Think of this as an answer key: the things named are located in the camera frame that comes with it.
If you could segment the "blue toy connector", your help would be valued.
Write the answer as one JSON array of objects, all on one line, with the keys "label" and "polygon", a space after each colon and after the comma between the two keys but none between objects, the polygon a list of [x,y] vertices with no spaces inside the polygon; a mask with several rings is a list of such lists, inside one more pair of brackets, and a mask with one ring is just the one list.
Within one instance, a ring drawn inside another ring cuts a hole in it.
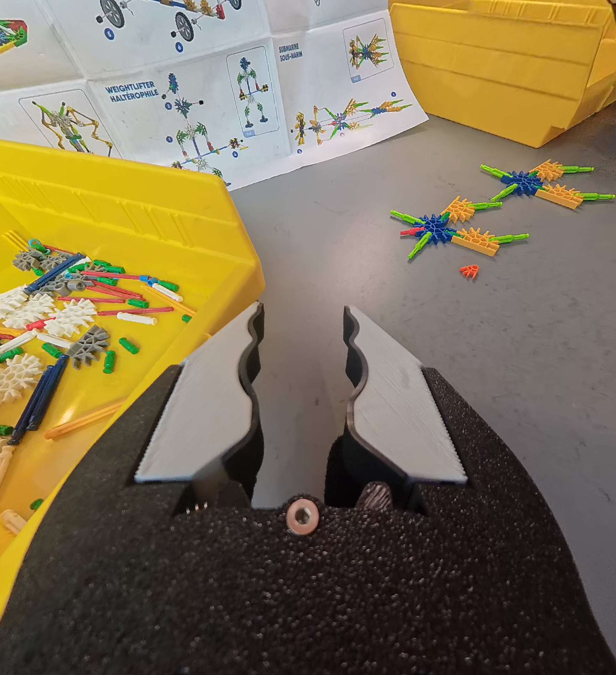
[{"label": "blue toy connector", "polygon": [[432,215],[430,217],[425,216],[421,218],[422,220],[422,225],[425,227],[426,232],[431,232],[432,233],[432,238],[429,243],[448,243],[451,241],[450,237],[447,237],[445,234],[445,231],[448,230],[453,230],[453,224],[449,222],[442,222],[441,221],[441,215]]}]

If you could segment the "grey desk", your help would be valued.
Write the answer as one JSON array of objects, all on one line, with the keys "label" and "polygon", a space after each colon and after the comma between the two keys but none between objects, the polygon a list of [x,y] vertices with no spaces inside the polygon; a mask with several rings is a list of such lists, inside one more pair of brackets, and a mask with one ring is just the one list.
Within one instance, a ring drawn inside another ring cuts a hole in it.
[{"label": "grey desk", "polygon": [[[495,257],[413,242],[389,212],[438,214],[500,190],[481,164],[593,166],[616,195],[616,103],[538,150],[431,117],[395,138],[231,193],[261,260],[257,508],[323,497],[352,391],[344,306],[437,368],[526,467],[572,549],[616,656],[616,199],[577,210],[513,197],[471,223],[529,233]],[[478,265],[475,280],[459,268]]]}]

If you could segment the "pile of toy parts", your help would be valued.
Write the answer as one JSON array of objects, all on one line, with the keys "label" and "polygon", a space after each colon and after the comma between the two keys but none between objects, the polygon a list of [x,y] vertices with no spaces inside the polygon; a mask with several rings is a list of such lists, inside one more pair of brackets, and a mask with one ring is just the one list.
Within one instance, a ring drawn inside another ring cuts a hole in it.
[{"label": "pile of toy parts", "polygon": [[0,293],[0,531],[17,535],[195,309],[183,288],[30,240]]}]

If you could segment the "assembled toy model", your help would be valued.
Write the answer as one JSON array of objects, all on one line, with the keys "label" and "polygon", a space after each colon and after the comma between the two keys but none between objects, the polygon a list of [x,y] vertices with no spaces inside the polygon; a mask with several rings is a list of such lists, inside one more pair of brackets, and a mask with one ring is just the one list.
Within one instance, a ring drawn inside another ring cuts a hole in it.
[{"label": "assembled toy model", "polygon": [[582,192],[561,183],[562,178],[579,173],[591,173],[591,166],[564,165],[555,161],[545,161],[527,172],[506,172],[486,164],[480,170],[497,178],[505,187],[491,202],[498,202],[505,197],[516,195],[540,198],[556,206],[576,210],[584,203],[613,201],[615,194],[599,192]]}]

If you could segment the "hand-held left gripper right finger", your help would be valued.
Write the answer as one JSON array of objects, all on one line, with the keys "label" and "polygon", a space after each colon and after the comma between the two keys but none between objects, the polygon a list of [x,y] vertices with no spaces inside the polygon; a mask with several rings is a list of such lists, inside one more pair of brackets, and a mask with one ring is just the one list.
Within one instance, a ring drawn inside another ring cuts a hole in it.
[{"label": "hand-held left gripper right finger", "polygon": [[364,460],[350,465],[365,483],[466,485],[456,442],[442,417],[422,362],[356,307],[344,308],[346,375],[354,391],[346,428],[391,478],[364,477]]}]

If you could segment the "printed instruction sheet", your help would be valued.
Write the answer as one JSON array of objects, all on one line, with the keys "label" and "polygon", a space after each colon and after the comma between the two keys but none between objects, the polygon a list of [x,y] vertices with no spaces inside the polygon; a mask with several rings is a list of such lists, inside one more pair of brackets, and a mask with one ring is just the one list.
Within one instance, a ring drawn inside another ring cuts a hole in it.
[{"label": "printed instruction sheet", "polygon": [[0,140],[235,190],[426,120],[387,1],[0,1]]}]

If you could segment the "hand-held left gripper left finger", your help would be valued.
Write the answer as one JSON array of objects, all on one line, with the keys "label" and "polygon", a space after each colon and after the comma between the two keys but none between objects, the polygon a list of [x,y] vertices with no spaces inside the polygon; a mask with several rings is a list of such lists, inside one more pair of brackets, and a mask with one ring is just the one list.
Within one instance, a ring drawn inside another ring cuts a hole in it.
[{"label": "hand-held left gripper left finger", "polygon": [[256,483],[264,443],[253,382],[264,320],[263,304],[254,302],[182,362],[136,483],[220,476]]}]

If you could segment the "yellow storage bin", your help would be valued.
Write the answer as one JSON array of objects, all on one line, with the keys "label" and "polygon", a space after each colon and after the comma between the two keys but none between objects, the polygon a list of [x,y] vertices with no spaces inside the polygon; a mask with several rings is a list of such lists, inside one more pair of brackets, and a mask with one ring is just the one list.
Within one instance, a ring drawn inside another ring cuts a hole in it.
[{"label": "yellow storage bin", "polygon": [[68,364],[40,425],[0,461],[0,617],[37,527],[84,454],[171,365],[184,360],[265,287],[261,263],[222,179],[75,151],[0,140],[0,344],[24,329],[6,325],[11,291],[39,281],[13,265],[29,240],[125,269],[115,291],[149,301],[156,320],[91,326],[110,335],[102,354]]},{"label": "yellow storage bin", "polygon": [[540,148],[616,102],[607,1],[390,1],[428,114]]}]

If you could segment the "yellow toy connector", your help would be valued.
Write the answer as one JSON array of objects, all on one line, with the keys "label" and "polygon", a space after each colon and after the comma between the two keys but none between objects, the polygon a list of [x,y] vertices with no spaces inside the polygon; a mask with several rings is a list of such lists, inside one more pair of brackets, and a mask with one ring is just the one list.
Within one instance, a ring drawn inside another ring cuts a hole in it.
[{"label": "yellow toy connector", "polygon": [[471,219],[471,217],[476,212],[467,207],[468,203],[471,203],[471,201],[469,201],[467,198],[462,199],[460,196],[457,196],[455,199],[453,199],[453,201],[451,201],[447,208],[441,212],[440,215],[450,212],[452,214],[452,220],[450,221],[451,223],[464,223]]},{"label": "yellow toy connector", "polygon": [[496,241],[496,237],[490,234],[488,230],[481,232],[481,228],[475,229],[473,227],[469,229],[463,228],[455,232],[451,238],[451,242],[489,257],[494,256],[500,247],[500,243]]}]

